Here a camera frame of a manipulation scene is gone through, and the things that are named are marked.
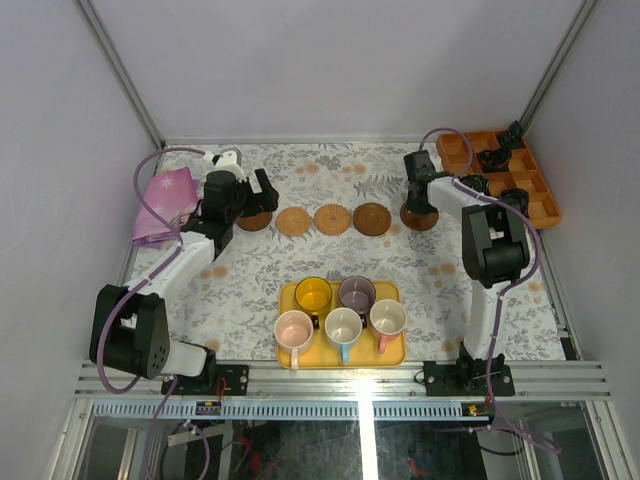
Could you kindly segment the dark wooden coaster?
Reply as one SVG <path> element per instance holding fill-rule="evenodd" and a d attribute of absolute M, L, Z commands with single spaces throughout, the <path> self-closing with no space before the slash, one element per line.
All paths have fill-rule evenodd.
<path fill-rule="evenodd" d="M 242 217 L 237 221 L 237 226 L 247 232 L 257 232 L 265 229 L 273 218 L 271 212 L 262 212 L 255 216 Z"/>

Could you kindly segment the brown wooden coaster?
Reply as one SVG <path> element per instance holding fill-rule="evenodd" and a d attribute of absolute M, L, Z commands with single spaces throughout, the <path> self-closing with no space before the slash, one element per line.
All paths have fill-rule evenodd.
<path fill-rule="evenodd" d="M 430 213 L 427 215 L 419 215 L 411 213 L 408 209 L 408 203 L 404 202 L 400 210 L 400 218 L 403 224 L 413 230 L 424 232 L 434 228 L 439 220 L 439 213 Z"/>
<path fill-rule="evenodd" d="M 365 203 L 353 213 L 353 224 L 363 235 L 377 237 L 385 234 L 391 226 L 391 213 L 379 203 Z"/>

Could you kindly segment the woven rattan coaster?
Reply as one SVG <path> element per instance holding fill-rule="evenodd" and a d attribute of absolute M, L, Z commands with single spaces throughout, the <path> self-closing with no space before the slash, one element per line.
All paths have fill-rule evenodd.
<path fill-rule="evenodd" d="M 311 226 L 311 216 L 301 207 L 288 207 L 282 210 L 276 218 L 276 227 L 288 237 L 305 234 Z"/>
<path fill-rule="evenodd" d="M 317 230 L 328 236 L 337 236 L 348 230 L 352 224 L 351 212 L 339 204 L 325 204 L 314 214 Z"/>

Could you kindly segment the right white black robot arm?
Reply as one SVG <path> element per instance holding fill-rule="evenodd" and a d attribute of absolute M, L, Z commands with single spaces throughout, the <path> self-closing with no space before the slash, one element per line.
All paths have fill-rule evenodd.
<path fill-rule="evenodd" d="M 442 212 L 461 227 L 462 263 L 472 280 L 471 315 L 460 346 L 458 387 L 478 394 L 492 373 L 486 365 L 498 358 L 500 300 L 529 265 L 526 218 L 515 207 L 478 192 L 446 171 L 438 171 L 425 150 L 404 156 L 408 178 L 406 211 L 431 227 Z"/>

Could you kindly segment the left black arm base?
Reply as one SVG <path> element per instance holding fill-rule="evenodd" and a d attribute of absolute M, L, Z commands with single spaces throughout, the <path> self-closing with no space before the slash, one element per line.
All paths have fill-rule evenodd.
<path fill-rule="evenodd" d="M 246 396 L 249 383 L 249 366 L 219 364 L 216 352 L 203 347 L 205 357 L 202 371 L 195 377 L 178 375 L 172 395 L 215 396 L 219 401 L 226 397 Z"/>

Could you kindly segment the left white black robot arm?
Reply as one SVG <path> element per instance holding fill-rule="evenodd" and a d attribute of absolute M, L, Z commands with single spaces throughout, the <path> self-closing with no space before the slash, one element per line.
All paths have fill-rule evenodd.
<path fill-rule="evenodd" d="M 99 291 L 90 359 L 108 391 L 122 394 L 131 387 L 111 384 L 106 368 L 131 374 L 135 380 L 182 377 L 201 395 L 217 387 L 215 354 L 203 345 L 172 340 L 168 308 L 193 277 L 221 255 L 239 219 L 277 210 L 279 193 L 266 171 L 257 169 L 255 175 L 258 192 L 230 168 L 209 173 L 204 198 L 178 231 L 176 248 L 132 283 L 106 285 Z"/>

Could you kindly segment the yellow glass cup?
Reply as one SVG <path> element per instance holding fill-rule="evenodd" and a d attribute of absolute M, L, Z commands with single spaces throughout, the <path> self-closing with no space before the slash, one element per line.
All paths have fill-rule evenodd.
<path fill-rule="evenodd" d="M 321 315 L 332 306 L 333 290 L 325 279 L 308 277 L 296 285 L 294 300 L 303 311 Z"/>

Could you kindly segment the pink purple folded cloth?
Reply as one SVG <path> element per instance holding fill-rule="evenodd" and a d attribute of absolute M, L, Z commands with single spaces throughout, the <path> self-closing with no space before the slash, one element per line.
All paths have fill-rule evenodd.
<path fill-rule="evenodd" d="M 180 229 L 199 201 L 199 182 L 188 167 L 162 172 L 152 178 L 144 193 L 146 204 L 164 221 Z M 171 230 L 141 206 L 134 224 L 132 243 L 158 248 L 161 242 L 174 240 Z"/>

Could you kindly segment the black green wrapped item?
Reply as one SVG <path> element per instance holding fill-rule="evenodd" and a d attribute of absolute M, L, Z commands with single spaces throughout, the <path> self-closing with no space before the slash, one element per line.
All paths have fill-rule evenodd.
<path fill-rule="evenodd" d="M 471 190 L 486 196 L 490 196 L 490 180 L 481 174 L 467 174 L 459 178 L 461 183 Z"/>

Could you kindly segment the orange compartment tray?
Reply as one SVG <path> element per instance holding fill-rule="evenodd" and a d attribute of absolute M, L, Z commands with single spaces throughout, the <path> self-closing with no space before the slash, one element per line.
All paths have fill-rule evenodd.
<path fill-rule="evenodd" d="M 489 181 L 489 192 L 498 197 L 514 188 L 529 195 L 528 216 L 537 229 L 556 226 L 562 219 L 560 209 L 527 141 L 506 153 L 499 140 L 506 130 L 466 132 L 474 159 L 467 174 L 482 175 Z"/>

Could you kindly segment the black wrapped item top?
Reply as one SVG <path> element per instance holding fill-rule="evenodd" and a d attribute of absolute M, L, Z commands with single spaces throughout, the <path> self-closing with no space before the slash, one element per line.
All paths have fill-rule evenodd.
<path fill-rule="evenodd" d="M 524 149 L 523 127 L 518 120 L 513 121 L 508 129 L 497 137 L 499 144 L 511 150 Z"/>

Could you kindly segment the black wrapped item bottom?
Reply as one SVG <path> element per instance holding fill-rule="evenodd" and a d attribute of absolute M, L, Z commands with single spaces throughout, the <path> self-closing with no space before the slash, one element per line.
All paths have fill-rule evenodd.
<path fill-rule="evenodd" d="M 529 193 L 521 188 L 510 188 L 502 191 L 500 201 L 517 208 L 526 218 L 529 217 Z"/>

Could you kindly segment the yellow plastic tray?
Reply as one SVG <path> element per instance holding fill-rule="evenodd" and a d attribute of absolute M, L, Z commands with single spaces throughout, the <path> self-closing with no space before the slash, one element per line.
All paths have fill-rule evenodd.
<path fill-rule="evenodd" d="M 278 362 L 294 370 L 395 367 L 405 359 L 407 321 L 390 281 L 373 282 L 369 296 L 344 281 L 290 283 L 274 324 Z"/>

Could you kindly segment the blue handled white mug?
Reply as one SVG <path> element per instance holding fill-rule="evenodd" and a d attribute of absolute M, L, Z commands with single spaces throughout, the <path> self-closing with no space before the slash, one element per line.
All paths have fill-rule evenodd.
<path fill-rule="evenodd" d="M 338 351 L 341 364 L 348 365 L 350 351 L 363 331 L 359 314 L 346 307 L 336 308 L 327 315 L 324 331 L 329 344 Z"/>

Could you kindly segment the aluminium front rail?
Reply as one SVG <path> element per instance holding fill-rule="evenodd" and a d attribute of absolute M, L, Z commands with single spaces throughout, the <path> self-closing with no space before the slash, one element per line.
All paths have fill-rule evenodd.
<path fill-rule="evenodd" d="M 244 360 L 249 367 L 248 399 L 302 401 L 427 398 L 420 362 L 406 361 L 394 368 L 289 370 L 276 361 Z M 515 361 L 510 384 L 511 401 L 610 401 L 612 391 L 597 361 Z"/>

